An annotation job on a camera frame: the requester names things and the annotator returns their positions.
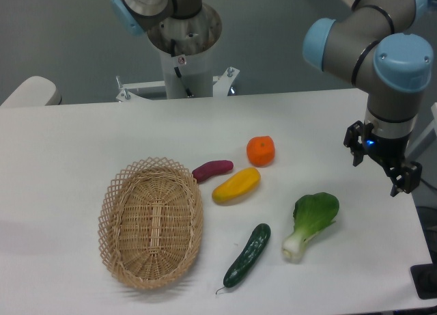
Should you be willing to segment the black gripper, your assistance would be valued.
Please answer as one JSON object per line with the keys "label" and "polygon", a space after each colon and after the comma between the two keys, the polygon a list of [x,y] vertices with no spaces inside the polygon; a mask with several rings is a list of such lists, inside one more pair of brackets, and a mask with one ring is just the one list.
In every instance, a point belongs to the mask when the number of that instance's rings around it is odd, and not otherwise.
{"label": "black gripper", "polygon": [[399,193],[411,193],[421,181],[422,165],[415,161],[404,163],[408,140],[409,134],[397,138],[382,137],[376,134],[372,123],[364,125],[357,121],[347,128],[343,144],[350,149],[353,166],[361,164],[367,154],[382,167],[390,168],[387,174],[393,185],[390,196],[395,197]]}

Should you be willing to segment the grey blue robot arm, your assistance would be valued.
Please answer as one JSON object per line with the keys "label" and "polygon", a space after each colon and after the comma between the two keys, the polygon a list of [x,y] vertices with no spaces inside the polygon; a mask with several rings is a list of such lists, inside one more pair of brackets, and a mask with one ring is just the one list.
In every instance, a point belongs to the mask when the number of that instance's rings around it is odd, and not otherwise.
{"label": "grey blue robot arm", "polygon": [[[405,152],[434,52],[407,29],[430,1],[355,0],[344,21],[314,22],[302,45],[307,63],[367,93],[365,119],[347,129],[344,144],[355,165],[368,156],[383,168],[391,195],[410,193],[421,181],[421,165],[407,162]],[[160,52],[168,98],[228,95],[238,71],[214,79],[208,63],[222,31],[213,8],[202,0],[111,0],[111,6],[131,34],[146,34]]]}

